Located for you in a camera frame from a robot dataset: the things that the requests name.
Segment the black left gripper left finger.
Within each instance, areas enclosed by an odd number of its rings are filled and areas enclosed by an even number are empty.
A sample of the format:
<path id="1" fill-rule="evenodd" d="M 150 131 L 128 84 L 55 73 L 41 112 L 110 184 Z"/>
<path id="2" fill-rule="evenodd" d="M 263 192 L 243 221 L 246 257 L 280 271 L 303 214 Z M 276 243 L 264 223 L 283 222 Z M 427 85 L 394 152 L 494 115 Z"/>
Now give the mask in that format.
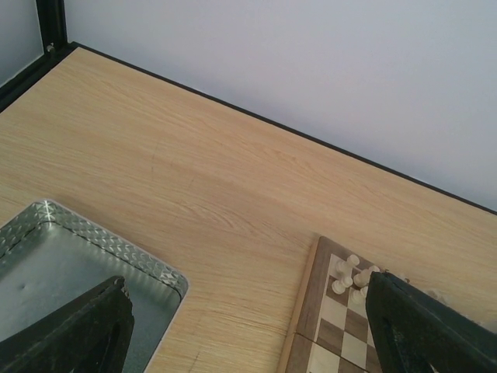
<path id="1" fill-rule="evenodd" d="M 2 372 L 121 372 L 134 329 L 126 281 L 113 276 L 1 342 Z"/>

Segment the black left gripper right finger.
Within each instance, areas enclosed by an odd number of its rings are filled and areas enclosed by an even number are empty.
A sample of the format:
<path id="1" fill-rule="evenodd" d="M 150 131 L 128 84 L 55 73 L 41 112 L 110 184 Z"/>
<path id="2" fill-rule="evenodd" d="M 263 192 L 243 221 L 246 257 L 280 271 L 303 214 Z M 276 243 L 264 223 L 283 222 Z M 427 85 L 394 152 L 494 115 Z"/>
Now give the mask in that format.
<path id="1" fill-rule="evenodd" d="M 496 334 L 395 275 L 370 276 L 366 311 L 383 372 L 495 372 Z"/>

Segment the wooden chess board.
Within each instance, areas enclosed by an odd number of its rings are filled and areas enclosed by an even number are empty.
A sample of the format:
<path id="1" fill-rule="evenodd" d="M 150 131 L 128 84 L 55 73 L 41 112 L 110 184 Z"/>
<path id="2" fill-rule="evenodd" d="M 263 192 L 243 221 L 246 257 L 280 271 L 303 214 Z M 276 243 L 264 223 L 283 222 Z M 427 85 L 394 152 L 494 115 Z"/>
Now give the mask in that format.
<path id="1" fill-rule="evenodd" d="M 360 288 L 353 283 L 341 295 L 332 290 L 332 282 L 342 278 L 335 271 L 336 262 L 353 254 L 324 236 L 311 248 L 278 372 L 381 371 L 365 303 L 349 301 L 350 289 Z M 358 257 L 352 279 L 361 270 L 376 266 Z"/>

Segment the white pawn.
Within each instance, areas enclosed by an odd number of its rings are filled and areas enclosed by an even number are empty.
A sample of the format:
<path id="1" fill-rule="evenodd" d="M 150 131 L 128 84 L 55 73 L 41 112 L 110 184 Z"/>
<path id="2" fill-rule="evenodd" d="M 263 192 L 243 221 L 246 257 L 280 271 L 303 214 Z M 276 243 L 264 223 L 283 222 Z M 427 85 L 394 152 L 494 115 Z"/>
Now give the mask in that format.
<path id="1" fill-rule="evenodd" d="M 341 279 L 332 282 L 332 290 L 335 294 L 341 295 L 352 285 L 353 279 L 351 277 L 342 277 Z"/>
<path id="2" fill-rule="evenodd" d="M 351 288 L 349 291 L 349 301 L 356 305 L 362 305 L 366 301 L 368 287 L 360 289 Z"/>

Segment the white knight piece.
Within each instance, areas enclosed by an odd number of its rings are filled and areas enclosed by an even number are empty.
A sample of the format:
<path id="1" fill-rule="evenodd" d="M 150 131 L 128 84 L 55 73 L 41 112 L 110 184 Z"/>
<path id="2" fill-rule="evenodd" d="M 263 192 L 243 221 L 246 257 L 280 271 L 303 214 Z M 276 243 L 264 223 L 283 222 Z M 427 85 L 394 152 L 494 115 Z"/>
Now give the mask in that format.
<path id="1" fill-rule="evenodd" d="M 353 283 L 358 288 L 364 288 L 370 283 L 370 277 L 373 272 L 380 272 L 381 269 L 377 266 L 371 266 L 365 270 L 361 270 L 353 277 Z"/>

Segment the metal tin lid left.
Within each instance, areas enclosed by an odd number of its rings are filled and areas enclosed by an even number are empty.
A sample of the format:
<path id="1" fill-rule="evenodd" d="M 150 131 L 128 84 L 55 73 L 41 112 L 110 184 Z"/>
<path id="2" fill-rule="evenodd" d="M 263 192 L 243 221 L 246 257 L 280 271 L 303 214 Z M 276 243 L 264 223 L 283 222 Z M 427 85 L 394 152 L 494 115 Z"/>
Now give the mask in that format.
<path id="1" fill-rule="evenodd" d="M 146 372 L 189 288 L 177 269 L 53 200 L 1 227 L 3 340 L 112 276 L 124 278 L 134 330 L 123 366 Z"/>

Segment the white rook corner piece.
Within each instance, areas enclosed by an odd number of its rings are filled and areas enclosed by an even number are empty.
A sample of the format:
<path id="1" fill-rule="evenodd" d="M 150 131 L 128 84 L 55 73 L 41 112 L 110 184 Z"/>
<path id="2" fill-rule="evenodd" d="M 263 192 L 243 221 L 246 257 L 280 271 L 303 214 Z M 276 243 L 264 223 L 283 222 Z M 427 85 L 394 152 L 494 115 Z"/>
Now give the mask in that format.
<path id="1" fill-rule="evenodd" d="M 341 277 L 352 277 L 353 269 L 360 263 L 360 259 L 355 254 L 349 255 L 345 260 L 338 260 L 335 264 L 335 271 Z"/>

